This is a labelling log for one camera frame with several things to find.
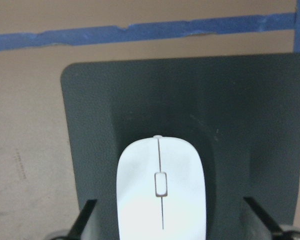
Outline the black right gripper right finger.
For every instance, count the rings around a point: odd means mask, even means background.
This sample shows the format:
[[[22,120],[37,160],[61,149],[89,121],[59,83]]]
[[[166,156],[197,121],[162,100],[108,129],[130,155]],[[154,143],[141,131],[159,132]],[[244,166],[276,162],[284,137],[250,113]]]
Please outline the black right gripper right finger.
[[[280,240],[284,231],[252,197],[242,200],[242,228],[245,240]]]

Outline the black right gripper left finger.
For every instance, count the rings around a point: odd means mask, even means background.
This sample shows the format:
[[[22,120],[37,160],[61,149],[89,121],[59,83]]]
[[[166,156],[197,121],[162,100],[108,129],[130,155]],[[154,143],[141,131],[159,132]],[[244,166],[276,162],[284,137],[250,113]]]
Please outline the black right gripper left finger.
[[[88,200],[67,234],[70,240],[97,240],[96,199]]]

